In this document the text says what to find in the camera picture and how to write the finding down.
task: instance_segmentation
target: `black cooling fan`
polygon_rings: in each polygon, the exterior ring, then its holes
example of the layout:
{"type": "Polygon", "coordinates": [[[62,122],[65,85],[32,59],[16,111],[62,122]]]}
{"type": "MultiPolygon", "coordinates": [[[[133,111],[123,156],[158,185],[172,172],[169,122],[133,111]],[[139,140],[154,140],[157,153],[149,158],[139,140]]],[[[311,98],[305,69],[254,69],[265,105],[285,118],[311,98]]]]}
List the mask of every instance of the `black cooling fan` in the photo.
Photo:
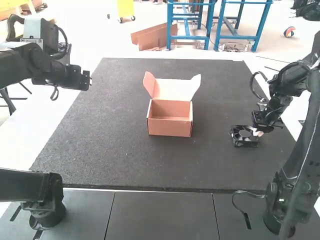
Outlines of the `black cooling fan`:
{"type": "Polygon", "coordinates": [[[254,136],[254,128],[247,125],[233,125],[230,135],[235,147],[257,148],[260,142],[258,136],[254,136]]]}

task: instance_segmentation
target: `open cardboard box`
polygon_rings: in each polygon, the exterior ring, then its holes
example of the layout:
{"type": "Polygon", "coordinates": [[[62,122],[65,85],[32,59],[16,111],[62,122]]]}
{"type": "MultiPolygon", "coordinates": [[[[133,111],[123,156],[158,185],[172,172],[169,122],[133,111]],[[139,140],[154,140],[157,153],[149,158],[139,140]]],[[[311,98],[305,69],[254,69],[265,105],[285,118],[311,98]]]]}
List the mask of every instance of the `open cardboard box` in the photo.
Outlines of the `open cardboard box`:
{"type": "MultiPolygon", "coordinates": [[[[171,25],[171,35],[178,34],[178,24],[171,25]]],[[[167,46],[167,23],[159,24],[131,33],[131,41],[140,51],[167,46]]]]}
{"type": "Polygon", "coordinates": [[[191,137],[192,98],[201,83],[201,75],[191,80],[160,79],[145,72],[143,86],[151,96],[146,121],[149,135],[191,137]]]}

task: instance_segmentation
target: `cardboard piece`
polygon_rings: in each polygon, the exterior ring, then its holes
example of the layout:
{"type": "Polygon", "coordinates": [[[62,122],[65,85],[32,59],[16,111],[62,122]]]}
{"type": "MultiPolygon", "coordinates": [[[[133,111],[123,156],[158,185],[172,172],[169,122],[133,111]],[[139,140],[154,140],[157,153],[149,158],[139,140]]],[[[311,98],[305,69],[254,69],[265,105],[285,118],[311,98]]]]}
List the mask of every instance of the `cardboard piece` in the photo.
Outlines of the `cardboard piece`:
{"type": "MultiPolygon", "coordinates": [[[[178,24],[171,25],[171,35],[178,34],[178,24]]],[[[155,47],[167,46],[167,23],[152,26],[141,31],[131,33],[131,41],[138,45],[139,50],[148,50],[155,47]]]]}
{"type": "Polygon", "coordinates": [[[201,83],[201,75],[191,80],[160,79],[145,72],[143,86],[151,99],[146,115],[149,135],[191,137],[192,98],[201,83]]]}

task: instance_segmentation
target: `floor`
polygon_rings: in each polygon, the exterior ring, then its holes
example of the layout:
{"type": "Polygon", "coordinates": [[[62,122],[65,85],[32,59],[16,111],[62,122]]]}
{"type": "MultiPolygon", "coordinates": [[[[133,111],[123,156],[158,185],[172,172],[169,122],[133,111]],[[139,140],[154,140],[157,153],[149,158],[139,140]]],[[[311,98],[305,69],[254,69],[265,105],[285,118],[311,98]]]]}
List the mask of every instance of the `floor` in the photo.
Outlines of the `floor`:
{"type": "MultiPolygon", "coordinates": [[[[276,72],[264,68],[264,66],[281,69],[286,64],[283,62],[265,60],[256,56],[263,56],[276,60],[292,62],[306,56],[312,47],[314,34],[319,30],[318,22],[306,21],[303,18],[295,18],[292,0],[274,1],[271,5],[257,53],[225,53],[193,49],[192,46],[177,47],[174,51],[166,52],[139,52],[136,45],[131,43],[130,33],[142,30],[156,24],[167,21],[167,6],[165,4],[153,5],[151,2],[139,2],[135,0],[135,21],[128,20],[119,24],[116,20],[115,0],[47,0],[48,9],[39,13],[40,16],[54,15],[57,25],[64,29],[68,41],[72,43],[71,62],[80,65],[85,70],[93,71],[100,59],[106,56],[133,56],[133,57],[157,57],[157,58],[197,58],[197,59],[246,59],[250,70],[263,72],[271,78],[276,72]],[[283,32],[286,28],[294,26],[295,35],[285,38],[283,32]]],[[[215,7],[215,16],[219,14],[219,2],[215,7]]],[[[236,15],[237,7],[231,4],[226,8],[225,15],[236,15]]],[[[259,24],[262,6],[249,4],[244,7],[239,28],[240,34],[255,34],[259,24]]],[[[3,33],[5,21],[0,22],[0,33],[3,33]]],[[[203,30],[194,31],[193,34],[201,34],[203,30]]],[[[211,39],[215,38],[216,25],[211,32],[211,39]]],[[[267,90],[262,80],[257,78],[262,88],[267,90]]],[[[79,94],[78,91],[62,90],[56,102],[51,102],[49,97],[53,91],[51,87],[34,86],[30,80],[24,81],[32,91],[32,96],[27,101],[15,101],[17,111],[12,117],[6,108],[0,107],[0,146],[4,150],[4,158],[0,159],[0,166],[27,170],[44,147],[46,141],[54,132],[64,114],[68,111],[72,102],[79,94]]],[[[12,97],[27,97],[29,94],[19,85],[10,86],[12,97]]],[[[294,119],[304,119],[308,93],[304,93],[300,99],[295,99],[290,108],[284,114],[287,127],[295,139],[298,138],[301,126],[297,121],[290,121],[290,112],[295,111],[294,119]]]]}

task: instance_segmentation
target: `cart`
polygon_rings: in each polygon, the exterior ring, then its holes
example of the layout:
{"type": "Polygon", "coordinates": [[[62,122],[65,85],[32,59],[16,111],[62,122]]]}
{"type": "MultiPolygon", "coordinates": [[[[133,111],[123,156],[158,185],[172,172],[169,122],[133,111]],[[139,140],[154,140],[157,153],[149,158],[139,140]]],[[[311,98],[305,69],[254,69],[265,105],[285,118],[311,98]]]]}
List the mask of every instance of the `cart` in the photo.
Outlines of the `cart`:
{"type": "Polygon", "coordinates": [[[132,21],[136,20],[134,15],[134,0],[116,0],[118,21],[123,23],[123,18],[130,17],[132,21]]]}

